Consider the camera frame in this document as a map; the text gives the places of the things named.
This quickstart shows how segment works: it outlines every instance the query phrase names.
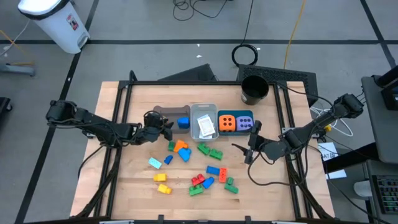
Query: black cup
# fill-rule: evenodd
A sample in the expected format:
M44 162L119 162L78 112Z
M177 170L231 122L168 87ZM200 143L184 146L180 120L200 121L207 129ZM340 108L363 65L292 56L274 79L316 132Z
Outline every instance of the black cup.
M247 105L255 105L267 96L268 90L268 83L264 78L251 75L242 81L241 99Z

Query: yellow lego brick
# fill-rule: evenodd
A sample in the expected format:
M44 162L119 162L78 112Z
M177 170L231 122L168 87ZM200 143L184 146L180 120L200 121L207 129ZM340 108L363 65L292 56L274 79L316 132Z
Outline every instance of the yellow lego brick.
M172 193L172 189L164 184L160 184L157 191L160 191L163 194L171 194Z
M166 174L156 174L154 176L154 181L166 181Z
M326 132L331 131L331 125L330 125L330 124L329 124L328 126L325 127L325 131L326 131Z

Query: trash can lid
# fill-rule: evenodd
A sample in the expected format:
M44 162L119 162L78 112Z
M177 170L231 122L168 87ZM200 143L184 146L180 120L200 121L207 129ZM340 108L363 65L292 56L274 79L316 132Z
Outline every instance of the trash can lid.
M21 0L18 9L24 14L39 16L53 10L63 0Z

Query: toy block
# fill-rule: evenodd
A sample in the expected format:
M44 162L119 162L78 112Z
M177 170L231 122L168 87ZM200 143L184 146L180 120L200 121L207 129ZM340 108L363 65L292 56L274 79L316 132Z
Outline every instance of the toy block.
M217 168L217 167L207 166L206 173L219 175L220 174L220 169Z
M169 165L170 162L172 161L172 159L173 159L173 156L172 156L172 155L168 155L168 156L166 157L166 159L164 159L164 163L166 163L167 165Z
M174 152L174 148L175 148L175 142L173 141L169 141L169 146L168 146L168 150Z
M220 176L218 177L218 181L220 181L221 183L226 182L226 168L220 169Z
M166 174L156 174L154 176L154 181L166 181L167 176Z
M180 118L177 120L178 127L181 129L189 128L189 118Z
M156 159L154 159L153 157L151 157L148 161L148 163L152 166L154 166L156 169L159 169L162 165L161 162L157 161Z
M181 159L184 162L188 162L188 160L189 160L189 158L191 156L191 152L192 152L191 149L182 148L182 149L178 150L178 154L180 155Z
M222 132L233 132L236 129L235 117L232 115L221 115L218 118L218 129Z
M204 155L208 155L210 153L210 147L208 147L205 143L198 145L199 151L201 151Z
M171 194L172 189L164 184L160 184L157 188L157 191L162 192L163 194Z
M221 160L223 158L223 152L217 151L216 149L212 149L210 151L210 157Z
M214 183L214 178L213 177L209 177L207 178L204 183L202 183L203 187L205 189L209 188L212 184Z
M192 185L196 186L198 184L201 184L205 181L205 177L201 174L199 174L197 177L192 178Z
M178 152L182 148L188 149L188 144L185 143L185 141L177 140L175 143L174 152Z
M232 177L228 177L228 180L226 181L226 184L232 185L234 183L234 179Z
M236 130L248 131L253 127L253 119L249 116L240 116L236 118Z
M194 196L197 194L201 194L203 193L203 188L201 187L201 185L197 185L195 187L190 187L189 188L189 195L190 196Z
M239 189L237 187L234 187L232 185L226 184L224 186L224 189L229 190L230 192L237 194L239 192Z

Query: blue lego brick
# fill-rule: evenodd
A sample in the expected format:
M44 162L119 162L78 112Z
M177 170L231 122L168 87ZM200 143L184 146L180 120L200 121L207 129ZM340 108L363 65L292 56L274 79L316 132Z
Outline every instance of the blue lego brick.
M180 118L177 120L178 127L181 129L189 128L189 118Z
M217 168L217 167L207 166L206 173L219 175L220 174L220 169Z
M169 165L170 162L172 161L172 159L173 159L173 156L172 156L172 155L168 155L168 156L166 157L166 159L164 159L164 163L166 163L167 165Z
M212 184L214 183L214 178L213 177L209 177L207 178L203 183L202 186L207 189L209 188Z
M191 152L192 152L191 149L182 148L182 149L178 150L178 154L180 155L181 159L184 162L188 162L188 160L189 160L189 158L191 156Z
M148 161L148 163L152 166L154 166L156 169L159 169L162 165L161 162L157 161L156 159L154 159L153 157L151 157Z

